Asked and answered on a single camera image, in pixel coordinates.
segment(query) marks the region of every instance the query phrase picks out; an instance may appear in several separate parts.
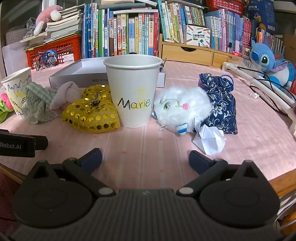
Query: wooden drawer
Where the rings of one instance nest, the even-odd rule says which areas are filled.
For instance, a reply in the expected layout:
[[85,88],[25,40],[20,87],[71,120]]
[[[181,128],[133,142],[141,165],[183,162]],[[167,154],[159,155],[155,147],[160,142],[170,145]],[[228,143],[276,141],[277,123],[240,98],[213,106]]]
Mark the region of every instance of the wooden drawer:
[[222,68],[222,64],[224,62],[230,62],[230,60],[231,60],[230,56],[220,54],[220,53],[214,53],[212,66]]
[[212,65],[212,51],[180,46],[163,45],[162,59],[188,62],[202,65]]

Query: red plastic crate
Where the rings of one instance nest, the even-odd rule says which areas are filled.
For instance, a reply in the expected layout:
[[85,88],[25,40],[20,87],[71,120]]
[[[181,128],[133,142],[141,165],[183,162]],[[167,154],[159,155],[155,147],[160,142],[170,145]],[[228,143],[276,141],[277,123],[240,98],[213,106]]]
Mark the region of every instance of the red plastic crate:
[[245,5],[244,2],[239,0],[207,0],[208,11],[223,8],[240,16],[243,16]]
[[57,52],[57,63],[62,64],[63,56],[66,54],[73,54],[74,61],[81,59],[81,35],[76,34],[61,40],[57,40],[48,44],[44,44],[42,46],[31,48],[26,51],[28,65],[32,69],[36,68],[39,52],[45,52],[46,50],[54,49]]

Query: paper cup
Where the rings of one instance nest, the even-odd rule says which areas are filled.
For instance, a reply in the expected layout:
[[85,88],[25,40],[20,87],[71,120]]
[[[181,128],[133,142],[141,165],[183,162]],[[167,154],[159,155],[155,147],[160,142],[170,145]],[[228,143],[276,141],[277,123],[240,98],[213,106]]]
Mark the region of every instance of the paper cup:
[[104,60],[111,97],[122,126],[138,128],[150,121],[161,63],[158,57],[140,54]]
[[24,118],[22,105],[26,102],[26,86],[30,82],[32,82],[31,67],[16,71],[1,81],[10,103],[20,119]]

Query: bookshelf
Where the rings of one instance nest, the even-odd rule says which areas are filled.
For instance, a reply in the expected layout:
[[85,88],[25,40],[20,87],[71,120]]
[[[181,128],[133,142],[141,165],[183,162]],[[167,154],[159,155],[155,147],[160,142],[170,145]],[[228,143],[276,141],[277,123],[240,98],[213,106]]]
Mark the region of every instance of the bookshelf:
[[233,57],[232,54],[211,48],[164,42],[162,34],[159,35],[158,49],[158,57],[162,59],[201,64],[216,68],[222,68],[222,64],[229,62]]

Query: pink tablecloth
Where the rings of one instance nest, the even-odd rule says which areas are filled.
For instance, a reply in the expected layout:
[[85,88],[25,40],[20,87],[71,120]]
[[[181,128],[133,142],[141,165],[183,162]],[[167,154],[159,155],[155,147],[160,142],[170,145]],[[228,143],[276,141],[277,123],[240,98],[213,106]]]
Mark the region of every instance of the pink tablecloth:
[[[32,71],[33,81],[49,86],[48,76],[64,66]],[[216,68],[167,61],[165,85],[197,86],[198,74],[207,72],[227,74]],[[282,118],[261,99],[251,98],[250,93],[245,81],[234,78],[238,135],[226,135],[222,153],[209,157],[224,158],[233,164],[251,159],[270,180],[296,168],[296,143]],[[36,152],[35,158],[0,157],[2,164],[23,174],[40,159],[60,163],[98,147],[103,152],[103,164],[93,175],[115,189],[177,189],[197,176],[188,163],[190,151],[198,150],[192,143],[193,136],[159,131],[154,119],[138,129],[121,127],[109,133],[89,134],[68,126],[61,118],[32,125],[11,114],[0,129],[47,136],[48,148]]]

